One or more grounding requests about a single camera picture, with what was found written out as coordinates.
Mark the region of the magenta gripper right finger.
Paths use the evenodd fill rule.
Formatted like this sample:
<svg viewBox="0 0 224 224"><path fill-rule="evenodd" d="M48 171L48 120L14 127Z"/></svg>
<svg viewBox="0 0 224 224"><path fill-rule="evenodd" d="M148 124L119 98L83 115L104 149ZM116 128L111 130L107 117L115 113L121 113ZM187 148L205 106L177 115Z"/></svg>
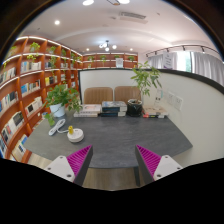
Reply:
<svg viewBox="0 0 224 224"><path fill-rule="evenodd" d="M136 159L145 184L152 183L182 169L169 155L160 156L140 145L135 146Z"/></svg>

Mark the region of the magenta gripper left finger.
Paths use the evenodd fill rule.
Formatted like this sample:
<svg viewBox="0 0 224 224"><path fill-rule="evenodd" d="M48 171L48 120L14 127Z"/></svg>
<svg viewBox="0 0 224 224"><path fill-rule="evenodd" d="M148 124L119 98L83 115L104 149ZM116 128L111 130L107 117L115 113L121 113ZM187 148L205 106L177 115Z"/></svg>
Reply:
<svg viewBox="0 0 224 224"><path fill-rule="evenodd" d="M69 156L58 156L45 170L76 185L82 186L92 156L93 146L89 145Z"/></svg>

